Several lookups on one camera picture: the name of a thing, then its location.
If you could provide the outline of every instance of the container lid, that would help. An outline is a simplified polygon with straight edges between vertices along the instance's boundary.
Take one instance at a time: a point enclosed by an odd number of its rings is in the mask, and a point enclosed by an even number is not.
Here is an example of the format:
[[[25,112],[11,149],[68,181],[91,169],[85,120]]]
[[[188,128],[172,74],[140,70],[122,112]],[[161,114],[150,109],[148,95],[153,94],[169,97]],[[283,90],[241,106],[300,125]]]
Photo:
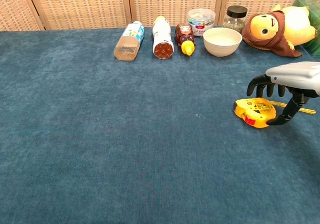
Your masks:
[[[196,21],[213,21],[216,14],[209,9],[193,9],[188,11],[188,19]]]
[[[247,15],[248,9],[240,5],[229,6],[226,14],[232,18],[243,18]]]

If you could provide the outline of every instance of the robotic arm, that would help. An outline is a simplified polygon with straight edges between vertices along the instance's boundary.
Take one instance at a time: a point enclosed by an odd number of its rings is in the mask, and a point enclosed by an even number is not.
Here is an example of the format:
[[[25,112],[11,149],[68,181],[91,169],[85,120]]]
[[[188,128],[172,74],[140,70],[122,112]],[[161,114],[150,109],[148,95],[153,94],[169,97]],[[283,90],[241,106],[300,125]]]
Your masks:
[[[297,62],[270,68],[264,75],[251,80],[246,94],[250,96],[256,87],[256,96],[262,97],[264,88],[268,97],[272,96],[274,86],[278,85],[278,94],[284,96],[286,88],[292,98],[281,115],[267,122],[267,125],[283,125],[290,121],[309,98],[320,95],[320,62]]]

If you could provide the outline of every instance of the black jar lid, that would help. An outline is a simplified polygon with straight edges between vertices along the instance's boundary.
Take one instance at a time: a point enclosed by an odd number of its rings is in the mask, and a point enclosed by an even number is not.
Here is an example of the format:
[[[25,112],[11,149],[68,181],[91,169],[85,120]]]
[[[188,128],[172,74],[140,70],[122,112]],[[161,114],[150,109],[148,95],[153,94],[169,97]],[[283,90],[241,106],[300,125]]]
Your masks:
[[[248,9],[240,5],[229,6],[226,14],[232,18],[243,18],[247,15]]]

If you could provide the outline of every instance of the plastic bottle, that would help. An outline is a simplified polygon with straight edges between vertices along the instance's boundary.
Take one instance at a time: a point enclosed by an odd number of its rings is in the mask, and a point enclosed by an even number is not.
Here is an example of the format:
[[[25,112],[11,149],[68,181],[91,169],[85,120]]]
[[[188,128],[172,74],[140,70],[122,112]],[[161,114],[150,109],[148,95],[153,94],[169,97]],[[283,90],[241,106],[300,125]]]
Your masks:
[[[175,40],[178,42],[178,46],[181,47],[182,52],[185,55],[192,55],[195,51],[195,35],[192,31],[192,27],[188,23],[180,23],[175,28]]]
[[[171,27],[163,16],[158,16],[153,23],[153,54],[159,59],[169,59],[174,53],[171,40]]]
[[[145,28],[141,22],[134,21],[132,24],[128,24],[114,48],[114,56],[118,60],[134,60],[144,38],[144,33]]]

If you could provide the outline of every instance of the yellow cap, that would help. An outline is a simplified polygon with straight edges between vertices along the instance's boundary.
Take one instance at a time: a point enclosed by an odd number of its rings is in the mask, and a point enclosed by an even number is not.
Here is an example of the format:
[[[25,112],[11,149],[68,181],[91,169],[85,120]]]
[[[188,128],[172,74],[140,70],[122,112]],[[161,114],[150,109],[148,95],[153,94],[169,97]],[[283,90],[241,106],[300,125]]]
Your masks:
[[[194,43],[191,40],[186,40],[181,44],[181,50],[182,53],[184,53],[185,55],[192,55],[192,53],[195,51],[194,48]]]

